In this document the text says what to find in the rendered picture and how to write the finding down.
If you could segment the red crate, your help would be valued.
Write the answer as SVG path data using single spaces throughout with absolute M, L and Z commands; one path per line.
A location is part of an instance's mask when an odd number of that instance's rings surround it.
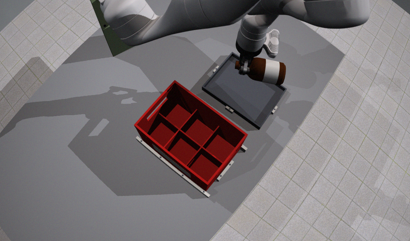
M 148 146 L 204 191 L 248 135 L 175 80 L 134 126 Z

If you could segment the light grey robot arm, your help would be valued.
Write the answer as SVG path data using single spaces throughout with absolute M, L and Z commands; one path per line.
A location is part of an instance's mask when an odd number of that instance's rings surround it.
M 104 19 L 128 46 L 168 35 L 228 26 L 241 20 L 239 46 L 249 52 L 264 48 L 278 54 L 279 31 L 268 27 L 279 15 L 289 15 L 321 28 L 360 26 L 370 18 L 369 0 L 171 0 L 157 16 L 145 0 L 99 0 Z

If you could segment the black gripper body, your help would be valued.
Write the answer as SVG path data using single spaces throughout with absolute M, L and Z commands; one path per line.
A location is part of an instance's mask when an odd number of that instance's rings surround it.
M 245 63 L 245 60 L 249 60 L 248 61 L 248 64 L 249 64 L 251 61 L 251 58 L 258 56 L 261 53 L 263 48 L 256 52 L 249 52 L 249 51 L 242 49 L 237 43 L 237 39 L 236 39 L 236 49 L 241 55 L 243 55 L 243 58 L 242 58 L 243 63 Z

